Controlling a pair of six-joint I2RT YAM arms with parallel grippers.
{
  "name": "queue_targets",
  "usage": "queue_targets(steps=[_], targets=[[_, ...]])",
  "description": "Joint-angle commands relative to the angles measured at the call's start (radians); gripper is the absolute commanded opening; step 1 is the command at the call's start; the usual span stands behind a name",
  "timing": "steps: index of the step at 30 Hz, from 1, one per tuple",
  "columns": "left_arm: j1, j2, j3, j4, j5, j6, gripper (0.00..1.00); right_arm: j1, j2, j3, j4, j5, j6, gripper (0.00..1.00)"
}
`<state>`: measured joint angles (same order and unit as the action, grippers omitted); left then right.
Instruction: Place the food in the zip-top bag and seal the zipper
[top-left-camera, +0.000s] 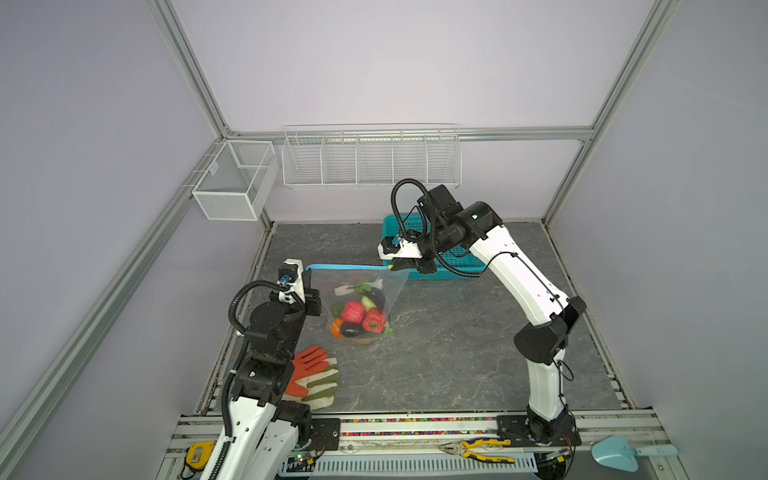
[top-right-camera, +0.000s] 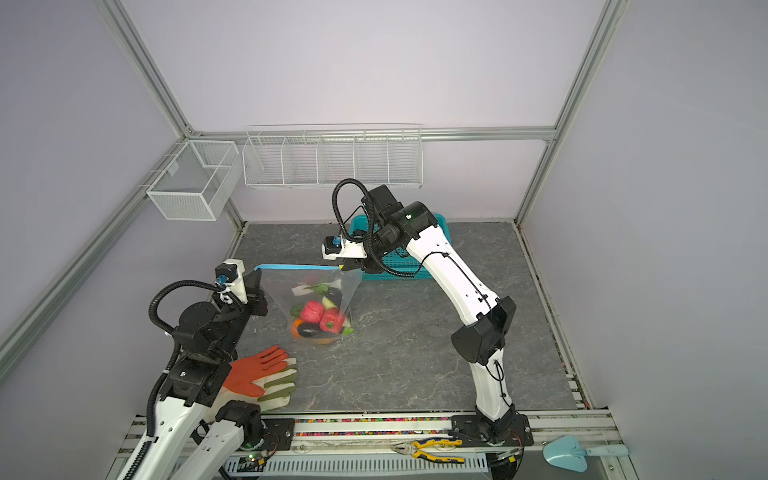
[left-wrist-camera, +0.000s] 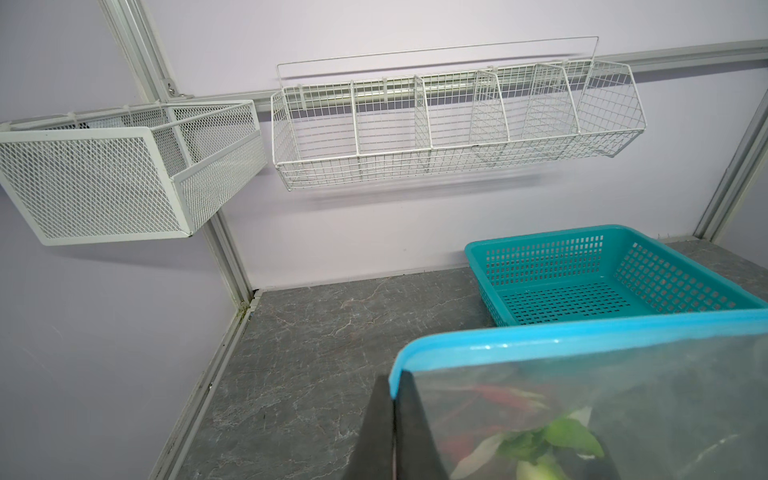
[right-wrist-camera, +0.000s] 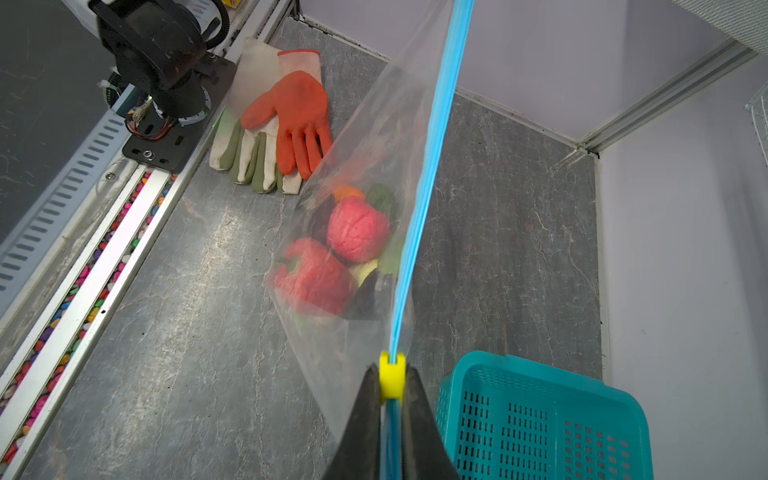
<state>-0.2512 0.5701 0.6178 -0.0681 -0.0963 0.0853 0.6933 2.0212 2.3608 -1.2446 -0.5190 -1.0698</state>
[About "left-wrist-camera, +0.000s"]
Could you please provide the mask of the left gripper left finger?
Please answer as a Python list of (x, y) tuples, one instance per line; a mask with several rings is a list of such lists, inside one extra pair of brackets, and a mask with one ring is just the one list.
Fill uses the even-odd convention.
[(388, 377), (376, 378), (358, 439), (342, 476), (344, 480), (395, 478), (395, 404)]

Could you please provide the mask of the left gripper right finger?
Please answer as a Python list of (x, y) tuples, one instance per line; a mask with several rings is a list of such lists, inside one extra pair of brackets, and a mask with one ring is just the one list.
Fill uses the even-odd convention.
[(394, 435), (396, 479), (448, 480), (414, 375), (409, 371), (401, 373), (394, 400)]

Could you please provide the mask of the small red pepper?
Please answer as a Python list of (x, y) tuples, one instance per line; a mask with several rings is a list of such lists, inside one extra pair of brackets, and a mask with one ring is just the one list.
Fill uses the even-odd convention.
[(471, 392), (491, 403), (523, 411), (548, 409), (544, 403), (545, 397), (543, 395), (509, 386), (477, 384), (455, 387), (453, 391)]

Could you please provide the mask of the green vegetable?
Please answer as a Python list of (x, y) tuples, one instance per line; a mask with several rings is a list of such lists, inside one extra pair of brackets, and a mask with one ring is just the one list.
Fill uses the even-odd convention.
[(570, 449), (597, 458), (605, 455), (596, 436), (576, 419), (563, 417), (546, 426), (506, 435), (496, 454), (518, 461), (537, 463), (553, 448)]

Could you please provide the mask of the teal plastic basket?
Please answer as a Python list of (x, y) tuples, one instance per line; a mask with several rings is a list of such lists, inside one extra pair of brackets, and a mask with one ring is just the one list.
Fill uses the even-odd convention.
[(475, 241), (465, 255), (482, 300), (501, 327), (767, 306), (621, 225)]

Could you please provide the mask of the clear zip top bag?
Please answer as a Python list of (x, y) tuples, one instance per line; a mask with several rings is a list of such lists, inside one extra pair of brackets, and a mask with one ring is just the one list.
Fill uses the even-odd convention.
[[(389, 374), (414, 375), (448, 479), (763, 479), (767, 314), (641, 316), (427, 336)], [(503, 385), (546, 410), (497, 405), (455, 387)], [(553, 448), (537, 463), (496, 454), (506, 435), (568, 417), (602, 458)]]

